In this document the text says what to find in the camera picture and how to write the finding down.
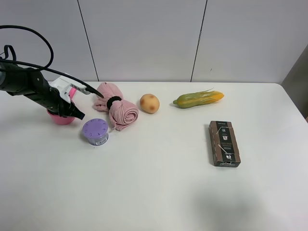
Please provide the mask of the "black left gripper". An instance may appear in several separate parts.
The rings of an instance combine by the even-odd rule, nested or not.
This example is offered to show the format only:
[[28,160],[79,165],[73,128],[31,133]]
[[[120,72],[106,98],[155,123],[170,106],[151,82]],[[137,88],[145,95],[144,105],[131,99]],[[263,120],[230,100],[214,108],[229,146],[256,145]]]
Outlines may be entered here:
[[[85,91],[93,93],[100,98],[104,97],[98,90],[91,86],[86,86]],[[59,91],[53,87],[49,87],[49,89],[45,92],[34,92],[25,94],[24,96],[43,106],[52,115],[57,115],[60,117],[75,117],[80,120],[82,120],[85,116],[85,114],[79,109],[76,107],[74,108],[71,103],[68,103],[62,99]]]

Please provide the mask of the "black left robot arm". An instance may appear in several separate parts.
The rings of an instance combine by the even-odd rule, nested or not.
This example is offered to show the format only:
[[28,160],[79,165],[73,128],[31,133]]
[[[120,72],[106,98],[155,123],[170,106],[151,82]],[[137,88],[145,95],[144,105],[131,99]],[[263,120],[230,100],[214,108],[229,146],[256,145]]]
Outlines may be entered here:
[[59,77],[51,84],[44,78],[41,71],[34,68],[22,68],[14,61],[0,62],[0,90],[11,96],[23,95],[43,106],[52,115],[74,117],[82,120],[85,116],[70,99],[72,88],[89,95],[91,93],[103,98],[95,88],[69,75],[52,69]]

